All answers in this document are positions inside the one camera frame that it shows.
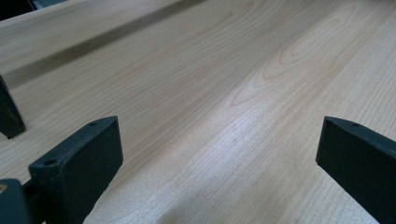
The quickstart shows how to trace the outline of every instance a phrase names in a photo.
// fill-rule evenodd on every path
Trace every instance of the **light wood surface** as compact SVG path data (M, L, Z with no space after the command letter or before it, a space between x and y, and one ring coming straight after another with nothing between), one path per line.
M117 115L85 223L375 223L315 163L325 115L396 139L396 1L71 1L0 22L27 125L0 178Z

